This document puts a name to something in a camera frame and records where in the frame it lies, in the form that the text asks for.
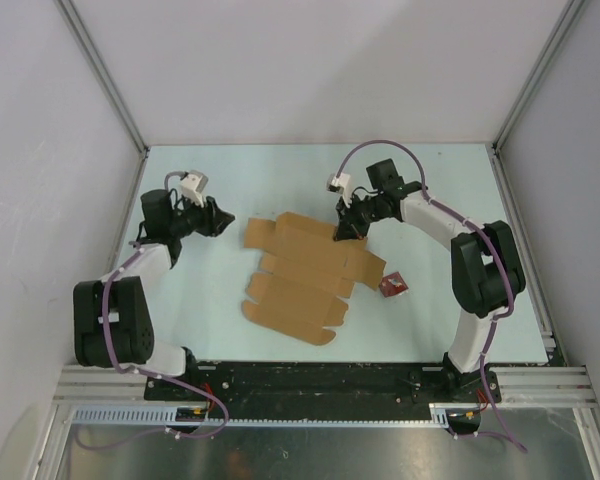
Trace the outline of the brown cardboard box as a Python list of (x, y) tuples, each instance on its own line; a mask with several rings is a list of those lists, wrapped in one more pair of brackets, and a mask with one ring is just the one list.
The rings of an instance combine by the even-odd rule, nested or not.
[(375, 291), (386, 262), (365, 239), (335, 241), (336, 227), (293, 212), (251, 217), (244, 247), (263, 252), (246, 288), (242, 312), (252, 323), (324, 346), (344, 324), (359, 283)]

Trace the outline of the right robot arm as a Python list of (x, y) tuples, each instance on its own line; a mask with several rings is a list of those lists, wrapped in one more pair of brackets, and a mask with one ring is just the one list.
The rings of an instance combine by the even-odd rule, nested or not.
[(454, 340), (442, 361), (441, 388), (453, 401), (473, 394), (486, 380), (487, 356), (498, 323), (514, 310), (526, 280), (510, 226), (503, 221), (476, 223), (436, 200), (426, 181), (405, 182), (391, 159), (367, 168), (372, 190), (356, 194), (343, 169), (327, 189), (340, 195), (336, 241), (362, 240), (372, 224), (395, 219), (413, 226), (450, 254), (451, 285), (460, 306)]

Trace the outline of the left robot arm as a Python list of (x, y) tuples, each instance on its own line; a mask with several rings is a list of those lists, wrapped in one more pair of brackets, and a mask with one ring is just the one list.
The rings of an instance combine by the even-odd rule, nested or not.
[(211, 196), (196, 202), (173, 200), (172, 194), (166, 189), (143, 194), (132, 255), (103, 277), (75, 285), (74, 354), (83, 367), (167, 376), (167, 389), (187, 400), (199, 392), (201, 376), (187, 366), (187, 348), (156, 339), (146, 292), (175, 267), (184, 238), (217, 237), (235, 216)]

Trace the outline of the small red packet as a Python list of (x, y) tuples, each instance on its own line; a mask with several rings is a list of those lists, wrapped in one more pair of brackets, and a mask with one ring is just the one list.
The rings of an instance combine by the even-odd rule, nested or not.
[(402, 295), (409, 290), (407, 283), (399, 272), (384, 276), (379, 284), (379, 291), (384, 298)]

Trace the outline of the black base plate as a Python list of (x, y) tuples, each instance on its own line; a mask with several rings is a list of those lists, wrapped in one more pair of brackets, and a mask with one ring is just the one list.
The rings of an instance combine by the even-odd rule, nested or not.
[(486, 366), (460, 373), (448, 361), (247, 362), (189, 359), (180, 381), (223, 402), (247, 393), (388, 394), (415, 403), (487, 403), (502, 400), (499, 380)]

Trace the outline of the left aluminium corner post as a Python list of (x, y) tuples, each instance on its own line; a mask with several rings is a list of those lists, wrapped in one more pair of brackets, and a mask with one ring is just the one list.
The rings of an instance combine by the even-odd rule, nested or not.
[(75, 2), (55, 0), (54, 4), (134, 149), (144, 159), (149, 147)]

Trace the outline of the aluminium corner post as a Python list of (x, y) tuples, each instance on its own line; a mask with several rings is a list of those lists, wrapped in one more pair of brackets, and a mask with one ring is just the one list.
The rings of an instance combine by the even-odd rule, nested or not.
[(589, 4), (590, 2), (587, 0), (569, 0), (566, 2), (540, 54), (534, 62), (522, 89), (516, 96), (511, 109), (492, 142), (492, 148), (495, 152), (500, 152), (506, 145)]
[(54, 4), (134, 149), (144, 159), (149, 147), (75, 2), (55, 0)]

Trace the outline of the aluminium frame rail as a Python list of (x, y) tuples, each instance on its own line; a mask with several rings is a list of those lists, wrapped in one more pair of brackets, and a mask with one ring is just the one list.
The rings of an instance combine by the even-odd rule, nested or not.
[(448, 380), (434, 366), (406, 364), (216, 363), (203, 365), (197, 392), (165, 380), (70, 366), (60, 376), (56, 402), (191, 404), (207, 391), (226, 405), (260, 398), (389, 399), (408, 404), (472, 404), (486, 396), (510, 405), (588, 406), (595, 403), (583, 367), (495, 366), (485, 375)]

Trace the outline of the right aluminium corner post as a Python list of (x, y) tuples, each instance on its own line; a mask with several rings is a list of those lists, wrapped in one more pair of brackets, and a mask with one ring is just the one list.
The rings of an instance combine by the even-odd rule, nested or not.
[(516, 96), (511, 109), (492, 142), (492, 148), (495, 152), (500, 152), (506, 145), (589, 4), (590, 2), (587, 0), (569, 0), (566, 2), (540, 54), (534, 62), (522, 89)]

